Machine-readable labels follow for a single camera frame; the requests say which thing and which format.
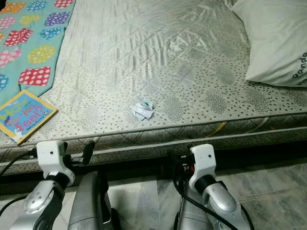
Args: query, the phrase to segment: children's book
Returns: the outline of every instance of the children's book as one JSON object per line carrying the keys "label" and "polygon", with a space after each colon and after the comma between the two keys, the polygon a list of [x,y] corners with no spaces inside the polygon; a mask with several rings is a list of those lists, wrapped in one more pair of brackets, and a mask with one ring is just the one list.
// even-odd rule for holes
{"label": "children's book", "polygon": [[22,90],[0,107],[0,130],[20,145],[56,113],[56,108]]}

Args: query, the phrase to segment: black wire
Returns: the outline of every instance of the black wire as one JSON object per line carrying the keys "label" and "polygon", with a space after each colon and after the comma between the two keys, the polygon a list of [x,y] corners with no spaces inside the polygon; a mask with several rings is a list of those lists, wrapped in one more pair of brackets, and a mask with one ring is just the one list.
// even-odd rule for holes
{"label": "black wire", "polygon": [[7,166],[5,166],[5,168],[0,172],[0,177],[8,170],[8,168],[11,167],[12,164],[14,164],[16,161],[18,161],[19,159],[21,159],[24,156],[30,155],[30,152],[26,152],[18,157],[16,157],[14,160],[12,160]]}
{"label": "black wire", "polygon": [[27,197],[26,195],[21,196],[21,197],[19,197],[19,198],[16,198],[16,199],[14,199],[14,200],[11,200],[9,203],[7,203],[5,206],[3,206],[3,208],[0,210],[0,217],[1,217],[2,213],[4,212],[4,210],[5,210],[8,206],[10,206],[12,203],[15,203],[16,201],[23,200],[23,199],[25,199],[26,197]]}
{"label": "black wire", "polygon": [[239,230],[237,229],[235,226],[233,226],[231,223],[229,223],[227,220],[225,220],[224,218],[222,218],[221,216],[219,216],[218,214],[216,214],[215,212],[213,212],[212,210],[206,208],[204,205],[201,205],[200,203],[198,203],[197,201],[193,200],[192,198],[188,197],[183,191],[180,190],[178,184],[177,184],[177,167],[182,164],[182,161],[178,162],[177,164],[175,164],[174,169],[173,169],[173,183],[174,186],[176,188],[176,190],[179,192],[179,194],[186,199],[187,201],[189,201],[191,204],[195,205],[196,207],[199,207],[200,209],[202,209],[203,211],[207,212],[208,214],[210,214],[211,216],[215,217],[216,219],[218,219],[219,221],[221,221],[222,223],[224,223],[227,227],[229,227],[231,230]]}
{"label": "black wire", "polygon": [[245,214],[245,216],[246,216],[246,219],[248,219],[248,223],[249,223],[249,225],[250,225],[250,229],[251,229],[251,230],[255,230],[255,227],[254,227],[254,225],[253,225],[253,222],[251,221],[251,218],[250,218],[248,212],[246,211],[246,209],[244,208],[244,206],[243,206],[242,204],[241,204],[241,209],[242,209],[242,211],[244,212],[244,214]]}

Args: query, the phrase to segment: white pillow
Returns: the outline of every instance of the white pillow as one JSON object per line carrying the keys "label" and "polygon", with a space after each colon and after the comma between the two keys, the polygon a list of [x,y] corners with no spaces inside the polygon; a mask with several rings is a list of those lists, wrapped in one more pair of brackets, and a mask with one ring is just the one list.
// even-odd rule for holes
{"label": "white pillow", "polygon": [[307,0],[238,0],[250,61],[246,80],[307,87]]}

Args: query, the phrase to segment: floor tile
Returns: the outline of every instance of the floor tile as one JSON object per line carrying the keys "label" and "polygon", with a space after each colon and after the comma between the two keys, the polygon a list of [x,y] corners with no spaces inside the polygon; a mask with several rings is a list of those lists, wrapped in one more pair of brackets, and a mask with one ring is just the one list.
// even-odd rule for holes
{"label": "floor tile", "polygon": [[268,169],[268,176],[274,191],[307,187],[307,164]]}
{"label": "floor tile", "polygon": [[[20,196],[22,195],[13,195],[8,200],[2,200],[0,202],[0,208],[2,208],[10,200]],[[13,225],[13,223],[17,220],[17,218],[21,215],[23,211],[23,202],[24,200],[17,201],[5,209],[0,218],[1,230],[10,229],[10,227]]]}
{"label": "floor tile", "polygon": [[66,202],[69,200],[69,198],[76,193],[77,189],[78,189],[77,186],[68,187],[65,189],[65,196],[62,202],[63,205],[65,205]]}
{"label": "floor tile", "polygon": [[71,217],[71,209],[75,195],[76,192],[69,192],[65,195],[66,199],[64,198],[63,200],[63,206],[60,215],[67,224],[69,223],[69,218]]}
{"label": "floor tile", "polygon": [[123,229],[160,229],[155,178],[123,180],[109,185],[110,203],[118,211]]}
{"label": "floor tile", "polygon": [[273,191],[266,170],[218,176],[217,180],[222,180],[230,193],[236,197]]}
{"label": "floor tile", "polygon": [[54,221],[52,230],[67,230],[68,224],[61,215],[58,215]]}
{"label": "floor tile", "polygon": [[257,230],[307,227],[307,189],[296,188],[243,197],[240,202]]}
{"label": "floor tile", "polygon": [[174,220],[180,208],[181,196],[176,191],[172,180],[158,180],[158,199],[161,229],[172,230]]}

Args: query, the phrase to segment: mattress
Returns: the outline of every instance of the mattress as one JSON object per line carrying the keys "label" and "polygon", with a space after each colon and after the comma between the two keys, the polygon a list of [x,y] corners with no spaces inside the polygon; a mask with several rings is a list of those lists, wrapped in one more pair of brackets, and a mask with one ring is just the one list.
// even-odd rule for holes
{"label": "mattress", "polygon": [[[307,90],[245,81],[249,42],[230,0],[77,0],[53,88],[59,112],[21,147],[0,135],[0,161],[62,139],[92,163],[162,156],[199,143],[216,148],[306,139]],[[154,114],[138,121],[140,97]],[[35,171],[21,161],[12,173]]]}

